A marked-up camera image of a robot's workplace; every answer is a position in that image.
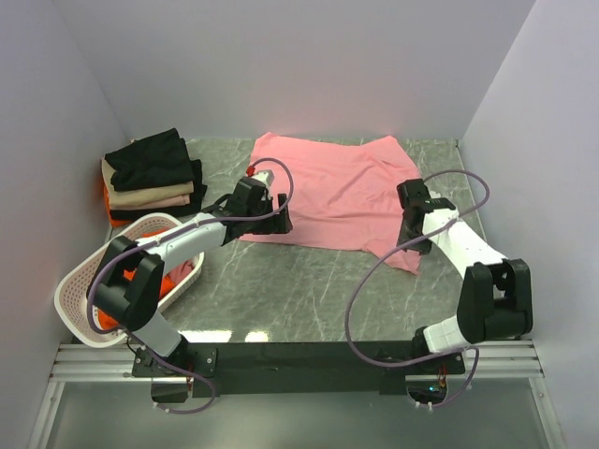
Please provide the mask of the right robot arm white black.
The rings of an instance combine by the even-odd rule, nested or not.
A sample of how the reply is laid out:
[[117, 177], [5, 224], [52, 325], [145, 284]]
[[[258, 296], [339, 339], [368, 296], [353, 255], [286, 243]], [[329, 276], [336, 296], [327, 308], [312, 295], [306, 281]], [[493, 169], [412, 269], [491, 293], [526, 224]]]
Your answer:
[[439, 248], [462, 279], [456, 312], [416, 331], [415, 357], [517, 339], [532, 331], [532, 279], [526, 262], [491, 248], [446, 198], [404, 199], [402, 208], [398, 245], [420, 255]]

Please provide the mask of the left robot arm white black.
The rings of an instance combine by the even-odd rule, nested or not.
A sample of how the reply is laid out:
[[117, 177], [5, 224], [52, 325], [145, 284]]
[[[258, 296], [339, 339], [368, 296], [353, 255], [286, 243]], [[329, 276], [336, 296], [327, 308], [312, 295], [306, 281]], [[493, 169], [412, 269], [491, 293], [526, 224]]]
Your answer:
[[279, 194], [275, 209], [273, 181], [272, 171], [258, 171], [238, 181], [223, 207], [214, 205], [154, 237], [114, 239], [89, 287], [88, 311], [104, 312], [162, 358], [183, 351], [183, 336], [158, 311], [163, 278], [183, 262], [246, 234], [290, 232], [290, 195]]

